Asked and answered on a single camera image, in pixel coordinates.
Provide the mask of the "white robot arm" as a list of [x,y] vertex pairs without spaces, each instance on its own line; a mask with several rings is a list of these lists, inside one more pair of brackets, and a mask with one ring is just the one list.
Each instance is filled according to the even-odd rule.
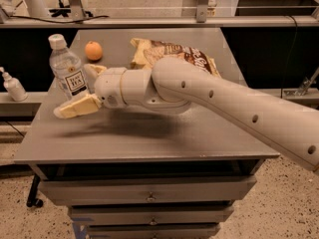
[[183,113],[192,103],[239,126],[302,167],[319,170],[319,112],[253,90],[181,59],[165,57],[150,70],[109,68],[94,72],[92,94],[83,94],[54,109],[59,119],[100,108],[141,106],[154,112]]

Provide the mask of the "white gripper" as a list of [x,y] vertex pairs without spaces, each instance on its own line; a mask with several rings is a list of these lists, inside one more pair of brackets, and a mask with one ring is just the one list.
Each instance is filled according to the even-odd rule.
[[85,64],[84,70],[90,84],[95,82],[95,94],[67,101],[53,110],[58,119],[71,119],[97,112],[103,105],[108,109],[123,109],[127,106],[121,90],[121,79],[126,68],[109,68]]

